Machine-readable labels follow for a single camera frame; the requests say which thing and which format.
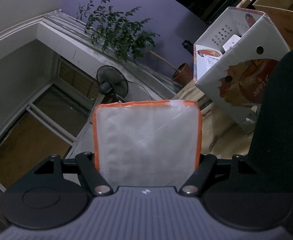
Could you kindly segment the black standing fan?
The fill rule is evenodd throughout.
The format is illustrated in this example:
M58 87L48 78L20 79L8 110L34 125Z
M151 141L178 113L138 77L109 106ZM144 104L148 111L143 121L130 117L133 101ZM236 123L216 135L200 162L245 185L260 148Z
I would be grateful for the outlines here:
M115 101L126 103L125 97L129 92L126 77L117 68L109 65L101 66L97 70L97 81L99 93L112 98Z

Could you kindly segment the potted ficus tree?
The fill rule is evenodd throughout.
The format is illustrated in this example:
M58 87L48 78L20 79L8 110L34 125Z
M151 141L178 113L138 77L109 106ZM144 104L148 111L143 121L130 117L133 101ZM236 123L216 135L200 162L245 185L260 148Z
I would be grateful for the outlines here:
M115 57L123 62L129 57L133 61L142 58L147 51L175 71L171 78L173 82L186 86L193 81L193 70L187 63L176 67L153 51L156 46L154 39L160 35L144 30L144 25L151 18L141 21L131 20L140 7L119 11L114 10L114 6L110 5L111 0L101 0L98 6L95 6L94 2L95 0L89 0L87 4L80 4L76 13L78 20L86 21L84 32L86 34L91 32L91 44L100 43L103 52L113 49Z

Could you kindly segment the white apple cardboard box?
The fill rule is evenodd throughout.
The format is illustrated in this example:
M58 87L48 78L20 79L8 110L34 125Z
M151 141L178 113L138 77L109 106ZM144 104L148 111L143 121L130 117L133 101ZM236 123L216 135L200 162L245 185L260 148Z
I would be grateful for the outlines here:
M233 34L241 38L225 52ZM266 13L228 7L194 44L194 84L249 134L271 72L289 50Z

